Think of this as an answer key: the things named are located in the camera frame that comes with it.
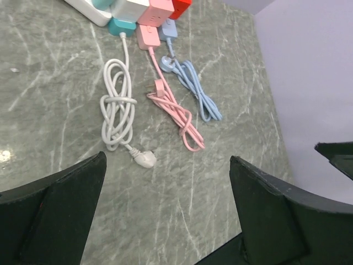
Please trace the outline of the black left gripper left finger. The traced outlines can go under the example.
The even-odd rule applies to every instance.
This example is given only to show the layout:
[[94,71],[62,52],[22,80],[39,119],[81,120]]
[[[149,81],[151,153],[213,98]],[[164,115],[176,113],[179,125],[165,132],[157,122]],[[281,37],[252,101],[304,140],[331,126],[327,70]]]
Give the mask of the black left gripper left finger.
[[80,264],[105,174],[99,152],[1,192],[1,264]]

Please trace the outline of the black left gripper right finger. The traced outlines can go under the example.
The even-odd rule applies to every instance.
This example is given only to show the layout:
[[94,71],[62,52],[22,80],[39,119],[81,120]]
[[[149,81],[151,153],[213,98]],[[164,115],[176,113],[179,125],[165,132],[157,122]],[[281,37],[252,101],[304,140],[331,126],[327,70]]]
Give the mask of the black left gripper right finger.
[[231,157],[241,233],[201,264],[351,264],[352,205],[305,191]]

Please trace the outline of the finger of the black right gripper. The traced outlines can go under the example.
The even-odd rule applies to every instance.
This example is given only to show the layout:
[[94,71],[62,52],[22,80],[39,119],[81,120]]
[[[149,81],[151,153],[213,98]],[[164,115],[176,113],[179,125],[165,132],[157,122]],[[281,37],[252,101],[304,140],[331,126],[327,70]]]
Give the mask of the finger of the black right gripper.
[[328,159],[329,163],[341,173],[352,179],[353,177],[353,143],[318,143],[314,148],[322,156]]

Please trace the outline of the teal power strip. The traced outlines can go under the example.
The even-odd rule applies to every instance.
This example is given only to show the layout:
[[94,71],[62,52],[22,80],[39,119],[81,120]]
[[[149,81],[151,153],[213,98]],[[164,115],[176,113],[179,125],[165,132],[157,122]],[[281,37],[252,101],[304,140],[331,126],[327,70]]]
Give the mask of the teal power strip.
[[136,23],[127,22],[112,18],[108,22],[108,32],[113,36],[120,36],[121,33],[125,33],[127,37],[131,37],[136,30]]

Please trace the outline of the red cube socket adapter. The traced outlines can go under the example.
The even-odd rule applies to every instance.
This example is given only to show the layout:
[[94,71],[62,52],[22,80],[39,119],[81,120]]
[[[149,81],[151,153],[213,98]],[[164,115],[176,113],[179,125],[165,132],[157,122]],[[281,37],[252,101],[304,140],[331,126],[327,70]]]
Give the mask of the red cube socket adapter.
[[172,0],[172,3],[174,12],[169,18],[177,20],[192,5],[192,0]]

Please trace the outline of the white cube charger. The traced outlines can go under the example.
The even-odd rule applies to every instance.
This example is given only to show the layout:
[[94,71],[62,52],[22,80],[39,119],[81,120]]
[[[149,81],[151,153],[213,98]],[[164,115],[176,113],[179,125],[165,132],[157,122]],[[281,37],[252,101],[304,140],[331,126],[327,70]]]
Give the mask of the white cube charger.
[[135,23],[149,7],[149,0],[115,0],[111,14],[118,20]]

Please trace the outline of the pink cube socket adapter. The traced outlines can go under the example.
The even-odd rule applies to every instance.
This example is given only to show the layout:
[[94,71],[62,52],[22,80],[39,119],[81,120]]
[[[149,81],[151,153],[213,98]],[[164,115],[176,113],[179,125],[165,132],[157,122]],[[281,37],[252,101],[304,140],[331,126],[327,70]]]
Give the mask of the pink cube socket adapter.
[[172,0],[150,0],[149,7],[138,19],[141,25],[159,27],[161,26],[174,12]]

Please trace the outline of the pink power strip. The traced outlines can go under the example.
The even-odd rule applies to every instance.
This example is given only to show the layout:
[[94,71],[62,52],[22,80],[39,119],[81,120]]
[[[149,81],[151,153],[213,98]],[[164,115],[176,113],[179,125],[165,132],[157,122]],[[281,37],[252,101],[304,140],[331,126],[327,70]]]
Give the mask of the pink power strip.
[[141,50],[156,48],[161,45],[156,27],[138,24],[136,28],[138,46]]

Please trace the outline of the light blue power strip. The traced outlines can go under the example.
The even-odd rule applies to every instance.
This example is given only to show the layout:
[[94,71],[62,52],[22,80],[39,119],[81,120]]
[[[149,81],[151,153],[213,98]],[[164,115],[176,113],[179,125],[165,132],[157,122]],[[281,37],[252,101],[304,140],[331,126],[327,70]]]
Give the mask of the light blue power strip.
[[161,41],[176,39],[178,37],[178,32],[175,20],[168,18],[160,27],[158,27],[158,35]]

